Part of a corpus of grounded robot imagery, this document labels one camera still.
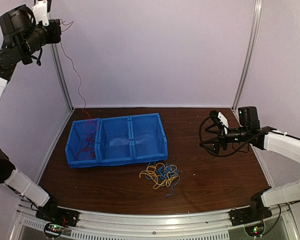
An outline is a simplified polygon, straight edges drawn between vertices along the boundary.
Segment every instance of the blue bin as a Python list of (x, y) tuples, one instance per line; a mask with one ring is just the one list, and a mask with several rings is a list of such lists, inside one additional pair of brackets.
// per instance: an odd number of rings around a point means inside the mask
[(168, 143), (158, 113), (130, 116), (133, 156), (137, 163), (168, 159)]
[(98, 138), (100, 118), (74, 121), (65, 147), (65, 155), (71, 168), (98, 166), (95, 140)]
[(98, 166), (118, 166), (133, 163), (130, 117), (111, 117), (100, 120), (95, 142)]

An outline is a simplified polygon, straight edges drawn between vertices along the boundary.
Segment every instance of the yellow string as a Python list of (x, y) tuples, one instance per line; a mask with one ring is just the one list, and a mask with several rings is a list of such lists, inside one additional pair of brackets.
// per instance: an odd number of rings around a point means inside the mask
[[(157, 174), (156, 171), (158, 166), (162, 165), (163, 167), (163, 179), (162, 180), (162, 175)], [(178, 179), (180, 176), (177, 173), (178, 169), (176, 165), (164, 165), (162, 162), (158, 162), (155, 166), (150, 165), (146, 168), (146, 170), (143, 170), (139, 173), (139, 178), (142, 177), (142, 175), (148, 176), (153, 182), (153, 189), (158, 189), (160, 187), (170, 187), (174, 180)]]

